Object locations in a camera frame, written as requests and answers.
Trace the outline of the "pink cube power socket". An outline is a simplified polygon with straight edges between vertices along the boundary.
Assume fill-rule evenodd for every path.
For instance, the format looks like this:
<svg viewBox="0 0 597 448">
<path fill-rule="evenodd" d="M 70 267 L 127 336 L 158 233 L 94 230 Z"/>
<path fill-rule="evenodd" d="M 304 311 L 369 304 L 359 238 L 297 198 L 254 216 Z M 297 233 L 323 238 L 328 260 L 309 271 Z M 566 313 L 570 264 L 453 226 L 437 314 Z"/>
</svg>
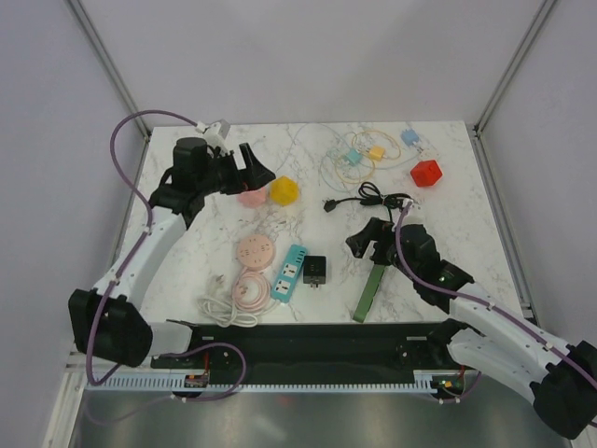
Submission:
<svg viewBox="0 0 597 448">
<path fill-rule="evenodd" d="M 258 208 L 267 201 L 267 188 L 245 191 L 238 195 L 238 202 L 246 208 Z"/>
</svg>

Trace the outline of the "yellow cube power socket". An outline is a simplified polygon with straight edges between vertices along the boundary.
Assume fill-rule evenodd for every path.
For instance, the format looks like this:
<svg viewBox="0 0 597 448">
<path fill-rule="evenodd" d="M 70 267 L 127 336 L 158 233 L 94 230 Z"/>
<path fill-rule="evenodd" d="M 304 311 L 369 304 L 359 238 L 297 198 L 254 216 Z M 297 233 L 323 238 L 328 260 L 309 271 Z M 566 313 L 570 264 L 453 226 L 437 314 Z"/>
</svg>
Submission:
<svg viewBox="0 0 597 448">
<path fill-rule="evenodd" d="M 271 182 L 270 198 L 278 205 L 290 205 L 299 198 L 299 186 L 294 180 L 283 175 Z"/>
</svg>

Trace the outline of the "black cube power socket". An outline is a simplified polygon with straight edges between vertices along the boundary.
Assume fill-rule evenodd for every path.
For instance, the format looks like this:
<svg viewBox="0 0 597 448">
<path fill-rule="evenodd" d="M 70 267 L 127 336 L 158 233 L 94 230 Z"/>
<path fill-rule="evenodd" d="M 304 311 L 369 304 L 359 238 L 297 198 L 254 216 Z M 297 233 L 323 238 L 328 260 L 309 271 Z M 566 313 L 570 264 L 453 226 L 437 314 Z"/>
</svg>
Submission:
<svg viewBox="0 0 597 448">
<path fill-rule="evenodd" d="M 302 267 L 303 284 L 319 288 L 326 283 L 327 260 L 325 256 L 308 255 Z"/>
</svg>

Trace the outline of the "green power strip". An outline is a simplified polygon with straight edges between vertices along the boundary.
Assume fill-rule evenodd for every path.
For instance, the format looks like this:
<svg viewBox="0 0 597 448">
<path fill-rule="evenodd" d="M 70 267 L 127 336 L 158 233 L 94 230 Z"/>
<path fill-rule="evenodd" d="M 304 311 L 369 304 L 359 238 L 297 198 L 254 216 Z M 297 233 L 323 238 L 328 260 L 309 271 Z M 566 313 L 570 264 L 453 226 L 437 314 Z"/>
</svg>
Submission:
<svg viewBox="0 0 597 448">
<path fill-rule="evenodd" d="M 368 312 L 375 299 L 377 291 L 379 289 L 382 277 L 385 271 L 383 265 L 374 264 L 371 272 L 369 273 L 368 280 L 365 283 L 365 287 L 362 291 L 358 304 L 353 313 L 353 321 L 357 323 L 364 323 Z"/>
</svg>

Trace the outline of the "teal power strip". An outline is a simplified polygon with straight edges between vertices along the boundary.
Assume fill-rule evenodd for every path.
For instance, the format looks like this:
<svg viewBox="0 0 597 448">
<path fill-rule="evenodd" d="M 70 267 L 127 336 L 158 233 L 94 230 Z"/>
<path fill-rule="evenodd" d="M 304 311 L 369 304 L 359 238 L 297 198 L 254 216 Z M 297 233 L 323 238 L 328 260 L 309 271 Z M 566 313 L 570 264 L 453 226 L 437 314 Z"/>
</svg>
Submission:
<svg viewBox="0 0 597 448">
<path fill-rule="evenodd" d="M 271 297 L 280 303 L 289 303 L 299 280 L 308 249 L 302 245 L 291 245 L 282 268 L 271 287 Z"/>
</svg>

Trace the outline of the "teal charger plug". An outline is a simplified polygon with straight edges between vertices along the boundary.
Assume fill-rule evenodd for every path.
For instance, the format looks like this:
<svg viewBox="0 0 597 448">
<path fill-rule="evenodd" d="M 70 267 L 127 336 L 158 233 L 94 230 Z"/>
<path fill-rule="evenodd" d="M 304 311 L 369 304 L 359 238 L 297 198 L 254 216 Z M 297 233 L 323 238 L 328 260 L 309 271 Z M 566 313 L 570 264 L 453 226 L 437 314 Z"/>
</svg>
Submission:
<svg viewBox="0 0 597 448">
<path fill-rule="evenodd" d="M 363 159 L 363 155 L 358 150 L 351 148 L 341 158 L 350 166 L 357 166 Z"/>
</svg>

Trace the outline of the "yellow charger plug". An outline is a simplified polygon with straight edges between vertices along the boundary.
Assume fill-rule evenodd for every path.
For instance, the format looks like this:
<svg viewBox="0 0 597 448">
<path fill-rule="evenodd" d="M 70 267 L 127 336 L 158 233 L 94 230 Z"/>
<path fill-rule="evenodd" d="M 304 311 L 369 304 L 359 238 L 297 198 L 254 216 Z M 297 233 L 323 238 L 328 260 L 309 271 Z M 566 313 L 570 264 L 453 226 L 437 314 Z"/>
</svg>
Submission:
<svg viewBox="0 0 597 448">
<path fill-rule="evenodd" d="M 385 148 L 373 146 L 368 150 L 368 158 L 373 161 L 381 161 L 385 154 Z"/>
</svg>

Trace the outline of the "red cube power socket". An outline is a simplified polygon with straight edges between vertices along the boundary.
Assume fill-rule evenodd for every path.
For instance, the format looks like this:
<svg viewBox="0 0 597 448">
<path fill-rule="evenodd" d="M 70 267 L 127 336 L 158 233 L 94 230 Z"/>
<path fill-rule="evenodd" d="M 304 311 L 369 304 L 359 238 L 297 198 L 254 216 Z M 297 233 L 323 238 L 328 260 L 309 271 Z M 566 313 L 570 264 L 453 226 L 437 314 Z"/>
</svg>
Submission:
<svg viewBox="0 0 597 448">
<path fill-rule="evenodd" d="M 436 160 L 419 161 L 411 170 L 410 176 L 419 188 L 434 186 L 443 176 Z"/>
</svg>

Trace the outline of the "white adapter plug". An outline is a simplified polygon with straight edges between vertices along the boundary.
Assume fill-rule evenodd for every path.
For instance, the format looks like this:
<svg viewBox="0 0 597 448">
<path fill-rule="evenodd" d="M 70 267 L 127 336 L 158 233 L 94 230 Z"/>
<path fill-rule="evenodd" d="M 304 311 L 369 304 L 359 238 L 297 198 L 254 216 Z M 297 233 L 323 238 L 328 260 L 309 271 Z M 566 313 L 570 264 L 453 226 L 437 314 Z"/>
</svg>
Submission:
<svg viewBox="0 0 597 448">
<path fill-rule="evenodd" d="M 418 146 L 417 151 L 421 161 L 431 161 L 439 158 L 439 153 L 434 147 Z"/>
</svg>

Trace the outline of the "blue charger plug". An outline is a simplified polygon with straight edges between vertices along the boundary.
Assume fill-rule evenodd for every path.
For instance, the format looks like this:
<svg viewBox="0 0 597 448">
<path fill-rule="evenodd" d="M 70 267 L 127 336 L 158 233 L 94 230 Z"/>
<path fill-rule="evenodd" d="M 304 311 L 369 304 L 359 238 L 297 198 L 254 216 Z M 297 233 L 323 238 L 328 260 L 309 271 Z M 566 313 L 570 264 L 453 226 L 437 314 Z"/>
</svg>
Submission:
<svg viewBox="0 0 597 448">
<path fill-rule="evenodd" d="M 420 142 L 420 136 L 412 129 L 404 130 L 400 136 L 408 147 L 416 146 Z"/>
</svg>

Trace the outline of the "pink round power strip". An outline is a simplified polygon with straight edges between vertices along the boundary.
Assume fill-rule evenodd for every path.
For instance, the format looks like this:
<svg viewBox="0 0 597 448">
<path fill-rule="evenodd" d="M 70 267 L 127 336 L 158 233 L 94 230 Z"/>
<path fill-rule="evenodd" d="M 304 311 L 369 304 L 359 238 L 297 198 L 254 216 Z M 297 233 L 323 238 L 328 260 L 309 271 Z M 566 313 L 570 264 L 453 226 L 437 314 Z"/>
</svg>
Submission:
<svg viewBox="0 0 597 448">
<path fill-rule="evenodd" d="M 275 245 L 265 235 L 252 234 L 237 244 L 236 258 L 248 271 L 264 271 L 274 261 Z"/>
</svg>

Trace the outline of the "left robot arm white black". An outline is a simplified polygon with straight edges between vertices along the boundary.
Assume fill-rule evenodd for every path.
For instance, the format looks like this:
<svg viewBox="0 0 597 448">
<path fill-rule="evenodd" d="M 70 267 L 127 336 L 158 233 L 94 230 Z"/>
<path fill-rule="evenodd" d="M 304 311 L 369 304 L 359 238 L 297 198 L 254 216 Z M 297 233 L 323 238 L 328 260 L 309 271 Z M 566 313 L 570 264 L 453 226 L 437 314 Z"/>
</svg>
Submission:
<svg viewBox="0 0 597 448">
<path fill-rule="evenodd" d="M 148 287 L 176 242 L 189 230 L 207 196 L 237 195 L 274 180 L 252 148 L 242 143 L 244 168 L 232 152 L 208 137 L 184 137 L 173 149 L 173 164 L 146 201 L 147 221 L 137 241 L 89 290 L 75 290 L 68 310 L 76 348 L 86 369 L 99 358 L 137 367 L 148 357 L 173 354 L 185 367 L 197 366 L 204 344 L 190 327 L 148 323 L 140 309 Z"/>
</svg>

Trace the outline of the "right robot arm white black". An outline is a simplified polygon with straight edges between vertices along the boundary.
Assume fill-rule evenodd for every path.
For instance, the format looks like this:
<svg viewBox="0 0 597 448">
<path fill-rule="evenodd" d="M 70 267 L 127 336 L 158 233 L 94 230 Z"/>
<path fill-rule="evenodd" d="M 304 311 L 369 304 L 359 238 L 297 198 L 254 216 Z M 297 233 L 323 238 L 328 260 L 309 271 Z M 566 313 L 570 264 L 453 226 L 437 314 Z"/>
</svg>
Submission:
<svg viewBox="0 0 597 448">
<path fill-rule="evenodd" d="M 473 277 L 443 259 L 421 224 L 371 219 L 347 238 L 354 257 L 394 266 L 419 297 L 447 315 L 427 344 L 429 360 L 480 371 L 526 399 L 559 436 L 576 439 L 596 424 L 596 348 L 571 344 L 502 307 Z"/>
</svg>

